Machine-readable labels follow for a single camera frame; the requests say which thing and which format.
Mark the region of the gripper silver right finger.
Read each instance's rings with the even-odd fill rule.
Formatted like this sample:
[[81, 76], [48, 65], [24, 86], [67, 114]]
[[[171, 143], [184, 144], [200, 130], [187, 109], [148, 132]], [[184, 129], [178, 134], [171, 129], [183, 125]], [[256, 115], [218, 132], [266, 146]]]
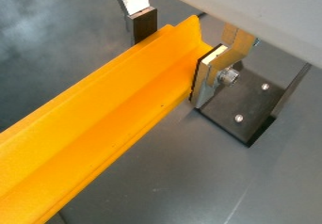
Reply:
[[200, 108], [220, 86], [231, 86], [239, 77], [232, 69], [248, 54], [256, 38], [232, 24], [226, 24], [222, 43], [198, 60], [190, 102]]

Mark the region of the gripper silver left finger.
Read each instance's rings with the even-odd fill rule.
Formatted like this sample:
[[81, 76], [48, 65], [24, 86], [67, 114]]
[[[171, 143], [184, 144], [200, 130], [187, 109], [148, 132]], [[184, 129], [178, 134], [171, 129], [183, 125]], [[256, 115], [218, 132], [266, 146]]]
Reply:
[[157, 10], [148, 0], [117, 0], [124, 13], [125, 28], [137, 44], [157, 31]]

